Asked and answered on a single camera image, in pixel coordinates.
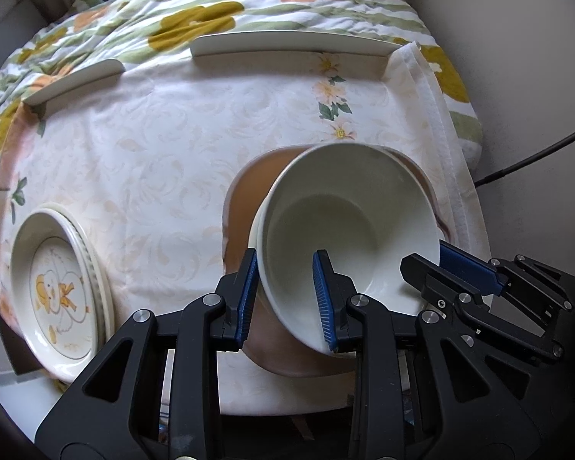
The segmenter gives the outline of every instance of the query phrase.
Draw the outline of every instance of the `decorative plate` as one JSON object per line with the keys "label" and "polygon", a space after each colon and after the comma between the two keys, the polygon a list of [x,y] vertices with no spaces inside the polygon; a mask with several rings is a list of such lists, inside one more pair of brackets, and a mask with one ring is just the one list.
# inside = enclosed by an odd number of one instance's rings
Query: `decorative plate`
{"label": "decorative plate", "polygon": [[22,223],[11,255],[13,308],[38,361],[72,382],[105,341],[97,274],[77,229],[39,208]]}
{"label": "decorative plate", "polygon": [[61,215],[64,215],[68,221],[75,227],[77,230],[81,241],[89,255],[89,262],[91,263],[91,270],[95,271],[97,277],[97,285],[92,282],[92,291],[94,293],[94,299],[96,303],[98,300],[102,306],[102,311],[104,314],[104,331],[105,341],[108,341],[113,334],[115,333],[115,313],[113,311],[113,297],[111,294],[111,288],[108,283],[107,275],[104,271],[104,268],[100,265],[98,261],[98,257],[95,253],[94,246],[90,242],[85,230],[79,224],[79,222],[75,219],[72,213],[66,209],[66,207],[62,206],[61,204],[57,204],[56,202],[47,202],[41,206],[43,209],[53,209],[57,211]]}

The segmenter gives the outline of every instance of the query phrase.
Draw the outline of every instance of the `white ceramic bowl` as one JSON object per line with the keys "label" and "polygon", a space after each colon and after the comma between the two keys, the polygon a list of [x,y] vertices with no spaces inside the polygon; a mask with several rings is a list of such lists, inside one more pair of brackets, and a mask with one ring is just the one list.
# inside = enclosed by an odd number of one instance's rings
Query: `white ceramic bowl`
{"label": "white ceramic bowl", "polygon": [[72,382],[105,341],[99,281],[73,224],[39,208],[22,223],[11,255],[13,309],[38,361]]}
{"label": "white ceramic bowl", "polygon": [[310,348],[332,355],[322,333],[311,263],[328,250],[357,292],[396,312],[426,305],[400,274],[418,253],[439,264],[435,215],[413,174],[391,154],[359,143],[311,148],[277,178],[259,211],[260,279],[282,324]]}

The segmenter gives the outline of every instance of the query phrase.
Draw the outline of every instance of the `black gripper frame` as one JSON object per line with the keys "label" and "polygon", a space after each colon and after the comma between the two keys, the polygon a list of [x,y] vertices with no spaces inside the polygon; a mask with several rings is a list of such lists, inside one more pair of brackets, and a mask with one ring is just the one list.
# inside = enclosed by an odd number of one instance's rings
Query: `black gripper frame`
{"label": "black gripper frame", "polygon": [[[341,286],[330,295],[344,302],[334,306],[338,351],[357,352],[350,459],[526,460],[545,450],[575,408],[574,276],[523,256],[486,264],[442,242],[443,267],[402,261],[405,281],[432,305],[413,317],[370,297],[362,305],[318,253],[335,276],[328,287]],[[482,294],[506,298],[543,335],[490,313]],[[403,421],[401,349],[413,424]]]}
{"label": "black gripper frame", "polygon": [[[224,458],[216,352],[236,352],[247,339],[258,279],[256,251],[248,249],[239,271],[223,276],[215,294],[167,315],[136,312],[43,420],[36,446],[51,460]],[[159,412],[171,348],[164,445],[158,442]]]}

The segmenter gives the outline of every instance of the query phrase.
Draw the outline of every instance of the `plate with duck illustration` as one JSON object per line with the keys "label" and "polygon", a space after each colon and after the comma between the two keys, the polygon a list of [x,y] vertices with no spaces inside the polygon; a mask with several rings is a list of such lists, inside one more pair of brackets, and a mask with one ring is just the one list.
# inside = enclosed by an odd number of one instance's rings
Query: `plate with duck illustration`
{"label": "plate with duck illustration", "polygon": [[33,211],[17,232],[10,270],[28,346],[50,373],[72,382],[107,336],[102,279],[76,227],[54,209]]}

